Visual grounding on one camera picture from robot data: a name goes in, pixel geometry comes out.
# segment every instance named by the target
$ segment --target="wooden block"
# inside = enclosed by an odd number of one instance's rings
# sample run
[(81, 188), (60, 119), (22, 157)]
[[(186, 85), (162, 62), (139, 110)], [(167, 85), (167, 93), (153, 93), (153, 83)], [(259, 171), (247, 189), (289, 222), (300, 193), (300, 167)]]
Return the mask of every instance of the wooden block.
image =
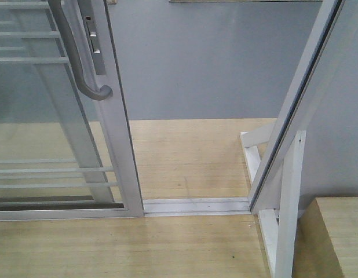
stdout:
[(293, 277), (358, 278), (358, 197), (316, 198), (299, 227)]

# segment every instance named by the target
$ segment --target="white wooden stand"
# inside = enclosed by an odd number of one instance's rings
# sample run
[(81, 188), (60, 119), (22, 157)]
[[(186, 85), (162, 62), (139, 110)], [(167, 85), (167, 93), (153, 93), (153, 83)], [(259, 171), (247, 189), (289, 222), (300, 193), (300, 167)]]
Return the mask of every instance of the white wooden stand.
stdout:
[(275, 122), (268, 123), (249, 132), (241, 132), (241, 145), (246, 160), (250, 183), (253, 184), (256, 172), (260, 165), (260, 154), (257, 145), (269, 141)]
[[(241, 133), (250, 182), (260, 164), (257, 145), (268, 142), (273, 124)], [(272, 278), (291, 278), (298, 219), (302, 161), (306, 131), (297, 131), (283, 160), (279, 223), (274, 209), (260, 210), (258, 217)]]

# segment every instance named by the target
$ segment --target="horizontal metal bar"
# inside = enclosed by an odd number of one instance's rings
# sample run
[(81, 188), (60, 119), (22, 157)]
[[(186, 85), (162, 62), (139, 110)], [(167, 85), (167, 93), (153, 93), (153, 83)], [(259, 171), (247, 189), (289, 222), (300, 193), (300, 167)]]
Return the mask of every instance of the horizontal metal bar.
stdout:
[(0, 2), (0, 9), (48, 9), (48, 2)]
[(2, 46), (0, 51), (25, 51), (26, 48), (23, 46)]
[(25, 174), (25, 173), (87, 173), (87, 172), (112, 172), (113, 167), (96, 168), (49, 168), (49, 169), (2, 169), (0, 174)]
[(2, 25), (15, 25), (13, 20), (0, 20), (0, 26)]
[(0, 175), (0, 180), (37, 180), (47, 178), (83, 178), (79, 173), (56, 173), (44, 175)]
[(68, 64), (67, 57), (4, 57), (0, 64)]
[(48, 32), (0, 32), (0, 38), (52, 39), (60, 38), (58, 31)]
[(61, 159), (11, 159), (0, 160), (0, 164), (21, 164), (21, 163), (64, 163), (76, 162), (74, 158), (61, 158)]
[(145, 216), (250, 214), (246, 197), (143, 200)]
[(81, 184), (0, 184), (0, 189), (22, 189), (22, 188), (74, 188), (74, 187), (113, 187), (117, 182), (93, 182)]

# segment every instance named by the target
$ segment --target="gray wall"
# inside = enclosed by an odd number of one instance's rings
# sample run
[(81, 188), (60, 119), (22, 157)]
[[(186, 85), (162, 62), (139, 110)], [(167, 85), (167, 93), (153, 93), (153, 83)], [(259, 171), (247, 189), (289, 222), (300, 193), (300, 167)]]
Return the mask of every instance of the gray wall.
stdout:
[(358, 196), (357, 5), (345, 4), (308, 87), (327, 93), (307, 129), (303, 208), (315, 196)]
[(277, 117), (319, 7), (110, 5), (129, 118)]

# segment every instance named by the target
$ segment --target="white metal frame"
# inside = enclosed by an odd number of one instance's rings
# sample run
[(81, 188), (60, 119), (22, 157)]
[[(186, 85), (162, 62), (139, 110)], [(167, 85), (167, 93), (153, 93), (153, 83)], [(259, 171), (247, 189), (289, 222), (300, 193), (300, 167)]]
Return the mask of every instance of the white metal frame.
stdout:
[(305, 88), (314, 72), (343, 2), (342, 0), (324, 0), (322, 2), (280, 114), (271, 132), (269, 144), (253, 179), (249, 194), (253, 214), (258, 213), (259, 210), (278, 209), (279, 207), (280, 168), (296, 132), (307, 127), (306, 122), (305, 125), (302, 125), (306, 120), (306, 113), (318, 105), (317, 96), (313, 93), (306, 93)]
[[(251, 213), (259, 216), (273, 278), (289, 278), (292, 275), (306, 139), (304, 130), (325, 93), (325, 90), (321, 90), (314, 94), (305, 89), (344, 2), (323, 1), (272, 131), (269, 127), (262, 127), (241, 133), (252, 182), (249, 195)], [(267, 138), (269, 143), (260, 160), (256, 145), (267, 141)], [(276, 210), (279, 210), (278, 223)]]
[(298, 131), (283, 160), (279, 223), (273, 209), (258, 212), (272, 278), (292, 275), (305, 138), (306, 131)]

